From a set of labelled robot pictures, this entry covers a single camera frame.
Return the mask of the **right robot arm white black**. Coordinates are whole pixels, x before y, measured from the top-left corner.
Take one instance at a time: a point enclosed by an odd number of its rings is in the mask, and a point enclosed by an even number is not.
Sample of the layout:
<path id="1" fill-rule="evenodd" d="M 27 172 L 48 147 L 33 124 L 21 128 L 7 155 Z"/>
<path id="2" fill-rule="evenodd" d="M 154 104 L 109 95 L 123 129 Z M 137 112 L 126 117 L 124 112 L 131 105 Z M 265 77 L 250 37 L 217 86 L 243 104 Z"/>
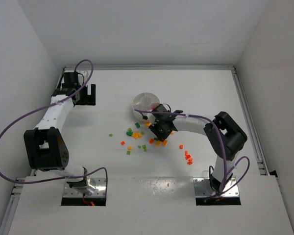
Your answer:
<path id="1" fill-rule="evenodd" d="M 181 110 L 170 112 L 162 104 L 148 115 L 154 117 L 149 129 L 160 141 L 165 141 L 171 132 L 191 132 L 207 137 L 217 155 L 209 176 L 210 187 L 214 192 L 222 192 L 232 177 L 237 154 L 247 142 L 246 133 L 234 119 L 224 111 L 213 119 L 185 114 Z"/>

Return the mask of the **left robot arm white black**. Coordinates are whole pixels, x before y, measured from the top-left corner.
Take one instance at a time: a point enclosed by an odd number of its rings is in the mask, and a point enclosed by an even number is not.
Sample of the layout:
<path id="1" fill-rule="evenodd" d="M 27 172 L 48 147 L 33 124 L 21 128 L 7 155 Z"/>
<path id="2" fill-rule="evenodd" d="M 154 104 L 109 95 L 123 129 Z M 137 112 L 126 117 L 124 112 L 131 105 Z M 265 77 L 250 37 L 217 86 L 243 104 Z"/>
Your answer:
<path id="1" fill-rule="evenodd" d="M 62 138 L 61 130 L 70 110 L 75 105 L 92 106 L 96 103 L 96 86 L 90 88 L 80 82 L 87 72 L 65 72 L 51 96 L 51 107 L 32 130 L 24 133 L 24 143 L 32 169 L 50 171 L 66 178 L 68 186 L 83 195 L 95 193 L 96 185 L 85 167 L 76 165 Z"/>

